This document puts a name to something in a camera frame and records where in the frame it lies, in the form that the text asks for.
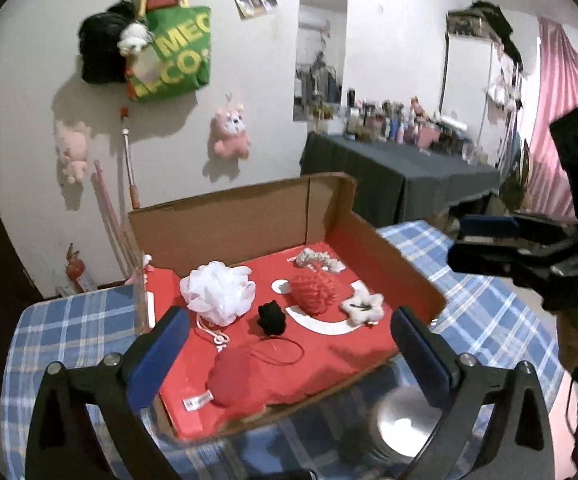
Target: red loofah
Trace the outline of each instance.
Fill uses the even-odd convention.
[[[340,303],[339,285],[336,279],[325,272],[317,269],[299,269],[293,278],[289,280],[291,295],[298,303],[300,309],[310,316],[317,316]]]
[[[213,394],[213,402],[227,408],[248,396],[250,391],[251,356],[244,348],[225,348],[215,358],[206,388]]]

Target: red fire extinguisher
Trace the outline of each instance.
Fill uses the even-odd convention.
[[[98,287],[86,272],[85,263],[80,260],[80,251],[73,252],[73,244],[67,250],[67,266],[65,272],[78,293],[98,290]]]

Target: white cabinet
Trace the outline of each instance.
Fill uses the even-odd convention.
[[[498,81],[512,81],[514,63],[498,54],[484,38],[449,35],[441,113],[468,126],[467,135],[480,147],[491,166],[499,163],[508,138],[509,113],[499,110],[485,90]]]

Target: pink curtain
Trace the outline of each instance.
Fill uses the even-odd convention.
[[[578,53],[562,25],[540,18],[540,97],[531,137],[529,194],[535,212],[574,215],[571,190],[560,166],[549,124],[578,106]]]

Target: black backpack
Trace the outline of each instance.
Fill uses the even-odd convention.
[[[133,0],[120,0],[82,22],[78,37],[83,81],[92,84],[125,81],[126,60],[120,55],[118,42],[122,31],[134,19]]]

